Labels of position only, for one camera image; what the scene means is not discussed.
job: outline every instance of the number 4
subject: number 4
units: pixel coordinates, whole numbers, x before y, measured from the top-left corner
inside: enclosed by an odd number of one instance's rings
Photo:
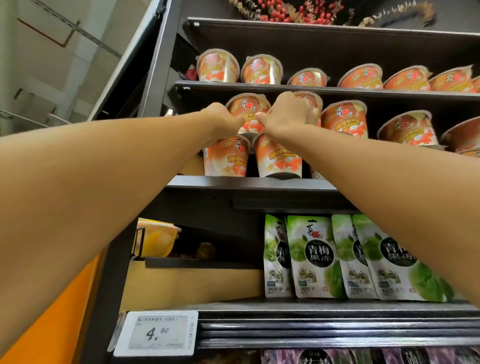
[[[148,340],[150,341],[153,337],[153,333],[155,332],[155,328],[151,329],[149,332],[147,332]]]

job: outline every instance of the price 4.90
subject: price 4.90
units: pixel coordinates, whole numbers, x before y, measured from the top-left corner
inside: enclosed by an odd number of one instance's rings
[[[168,332],[168,328],[161,328],[160,329],[160,334],[166,334]],[[149,332],[147,332],[147,337],[148,340],[150,341],[151,339],[157,340],[158,338],[155,336],[155,328],[151,329]]]

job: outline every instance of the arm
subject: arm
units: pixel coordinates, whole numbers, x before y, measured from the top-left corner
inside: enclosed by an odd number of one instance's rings
[[[303,105],[282,97],[270,115],[259,115],[266,132],[480,305],[480,283],[472,278],[479,274],[480,161],[306,125]]]
[[[1,138],[0,357],[188,158],[243,123],[212,104]]]

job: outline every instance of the hand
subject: hand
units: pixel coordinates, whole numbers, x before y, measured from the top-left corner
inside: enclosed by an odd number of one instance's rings
[[[243,116],[233,117],[227,108],[218,102],[207,106],[201,113],[207,115],[208,122],[213,124],[213,135],[210,145],[218,139],[234,136],[245,123]]]
[[[284,92],[276,98],[275,104],[266,114],[258,112],[255,118],[265,127],[265,133],[272,136],[278,129],[295,124],[317,125],[319,113],[306,100],[295,97],[292,92]]]

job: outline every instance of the person's right arm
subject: person's right arm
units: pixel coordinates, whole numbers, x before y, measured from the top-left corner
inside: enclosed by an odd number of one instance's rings
[[[307,125],[297,100],[282,94],[259,116],[266,133],[480,306],[480,160]]]

